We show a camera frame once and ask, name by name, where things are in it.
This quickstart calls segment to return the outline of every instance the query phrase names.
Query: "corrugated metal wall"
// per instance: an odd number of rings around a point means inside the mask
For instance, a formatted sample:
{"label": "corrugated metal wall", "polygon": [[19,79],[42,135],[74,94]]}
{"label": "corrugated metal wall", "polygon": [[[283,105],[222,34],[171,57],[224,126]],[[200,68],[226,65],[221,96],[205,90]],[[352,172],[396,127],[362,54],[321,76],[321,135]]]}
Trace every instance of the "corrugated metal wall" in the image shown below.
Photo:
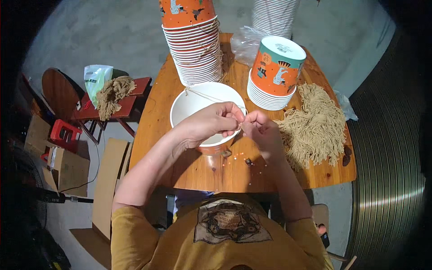
{"label": "corrugated metal wall", "polygon": [[387,51],[350,101],[356,155],[353,216],[346,254],[353,269],[386,269],[401,251],[423,211],[419,125],[424,80],[416,47],[396,31]]}

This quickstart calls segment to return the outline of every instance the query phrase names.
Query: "cardboard box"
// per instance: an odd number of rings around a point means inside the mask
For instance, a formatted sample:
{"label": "cardboard box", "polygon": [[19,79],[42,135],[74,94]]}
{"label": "cardboard box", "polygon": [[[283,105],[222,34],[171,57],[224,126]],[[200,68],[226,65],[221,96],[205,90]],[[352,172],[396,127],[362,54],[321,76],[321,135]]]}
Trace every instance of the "cardboard box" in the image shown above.
{"label": "cardboard box", "polygon": [[24,149],[36,157],[45,153],[46,148],[54,147],[55,144],[48,142],[51,126],[38,115],[33,115],[27,136],[25,137]]}
{"label": "cardboard box", "polygon": [[111,206],[116,185],[129,167],[132,144],[108,139],[96,179],[92,227],[70,229],[83,248],[106,269],[111,269]]}
{"label": "cardboard box", "polygon": [[[45,181],[54,191],[79,187],[89,180],[90,161],[61,147],[50,148],[47,167],[42,167]],[[66,194],[87,197],[87,185],[74,188]]]}

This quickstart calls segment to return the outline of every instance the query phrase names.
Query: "gray floor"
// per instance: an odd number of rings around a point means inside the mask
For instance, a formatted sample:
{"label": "gray floor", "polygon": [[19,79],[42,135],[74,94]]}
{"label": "gray floor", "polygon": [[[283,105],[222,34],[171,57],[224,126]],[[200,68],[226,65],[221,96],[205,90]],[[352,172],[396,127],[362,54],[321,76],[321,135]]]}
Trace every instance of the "gray floor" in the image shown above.
{"label": "gray floor", "polygon": [[[251,24],[252,1],[214,3],[223,32],[235,32]],[[22,70],[32,78],[30,83],[38,94],[41,76],[48,67],[59,68],[83,88],[83,69],[90,64],[112,65],[134,78],[155,78],[168,53],[158,9],[155,0],[63,1],[34,39]],[[293,40],[310,50],[330,84],[347,96],[375,66],[394,32],[394,23],[375,0],[321,1],[319,6],[316,1],[302,1],[297,17]],[[119,123],[108,124],[105,139],[109,137],[133,140]],[[92,180],[98,167],[96,146],[85,134],[81,139],[88,142]],[[97,149],[102,158],[103,139]],[[90,198],[94,186],[95,182],[88,185]],[[315,203],[329,206],[328,250],[344,255],[351,218],[351,184],[314,189],[313,195]],[[103,269],[69,232],[71,228],[90,227],[91,216],[91,204],[49,206],[48,229],[66,252],[72,269]],[[340,263],[334,262],[334,266],[338,269]]]}

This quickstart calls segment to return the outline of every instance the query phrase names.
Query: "plastic bag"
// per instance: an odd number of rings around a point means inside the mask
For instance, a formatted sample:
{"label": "plastic bag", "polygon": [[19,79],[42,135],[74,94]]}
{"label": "plastic bag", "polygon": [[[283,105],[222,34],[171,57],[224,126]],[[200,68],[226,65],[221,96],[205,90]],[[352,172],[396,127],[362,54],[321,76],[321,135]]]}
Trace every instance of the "plastic bag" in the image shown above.
{"label": "plastic bag", "polygon": [[231,37],[231,50],[235,59],[248,66],[252,66],[260,46],[261,39],[267,34],[261,30],[243,26]]}
{"label": "plastic bag", "polygon": [[105,65],[90,65],[84,67],[84,84],[93,106],[96,108],[98,100],[96,93],[101,91],[106,81],[111,80],[114,67]]}
{"label": "plastic bag", "polygon": [[333,92],[336,94],[336,98],[337,101],[339,102],[339,106],[342,109],[343,114],[345,115],[345,121],[348,121],[349,119],[353,119],[354,121],[357,121],[359,118],[357,117],[356,113],[351,107],[351,103],[349,102],[349,99],[344,94],[341,94],[337,90],[333,90]]}

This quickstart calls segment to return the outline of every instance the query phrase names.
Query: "hand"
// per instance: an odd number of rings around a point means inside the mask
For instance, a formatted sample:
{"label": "hand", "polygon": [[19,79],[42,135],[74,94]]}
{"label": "hand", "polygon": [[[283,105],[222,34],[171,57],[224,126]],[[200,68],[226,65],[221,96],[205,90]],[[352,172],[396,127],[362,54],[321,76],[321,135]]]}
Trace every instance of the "hand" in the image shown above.
{"label": "hand", "polygon": [[241,128],[245,132],[244,135],[257,144],[261,156],[267,163],[286,161],[279,127],[263,112],[253,111],[247,114]]}
{"label": "hand", "polygon": [[195,148],[216,133],[231,136],[240,129],[245,115],[233,102],[215,103],[201,109],[174,127],[186,148]]}

